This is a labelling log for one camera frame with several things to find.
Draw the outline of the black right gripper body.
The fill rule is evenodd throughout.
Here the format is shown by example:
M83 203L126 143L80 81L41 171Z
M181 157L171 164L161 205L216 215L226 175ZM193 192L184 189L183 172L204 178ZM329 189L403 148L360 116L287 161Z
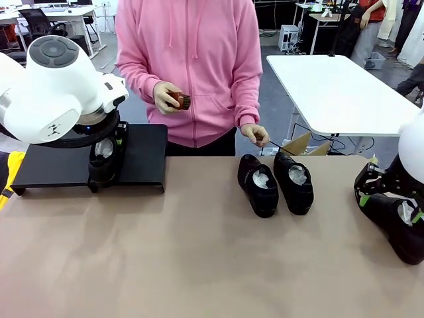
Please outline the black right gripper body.
M412 177L399 158L394 158L382 175L385 190L423 203L423 183Z

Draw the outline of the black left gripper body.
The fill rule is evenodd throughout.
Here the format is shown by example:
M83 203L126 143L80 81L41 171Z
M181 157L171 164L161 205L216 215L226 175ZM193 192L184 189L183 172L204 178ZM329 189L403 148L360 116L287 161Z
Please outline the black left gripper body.
M121 116L119 111L112 111L99 123L94 125L78 125L78 134L82 137L79 141L99 141L112 134L119 123Z

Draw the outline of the person's right hand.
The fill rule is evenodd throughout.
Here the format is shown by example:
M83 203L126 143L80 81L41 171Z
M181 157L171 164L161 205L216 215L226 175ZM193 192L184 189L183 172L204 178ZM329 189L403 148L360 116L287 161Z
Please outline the person's right hand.
M153 98L156 108L163 115L169 115L179 111L180 104L170 93L181 93L181 89L166 81L158 82L153 89Z

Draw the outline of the person's left hand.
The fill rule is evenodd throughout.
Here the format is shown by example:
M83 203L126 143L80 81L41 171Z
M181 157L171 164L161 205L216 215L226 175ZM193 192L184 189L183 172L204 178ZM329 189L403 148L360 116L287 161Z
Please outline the person's left hand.
M245 124L240 128L241 134L257 147L263 147L270 142L266 129L256 124Z

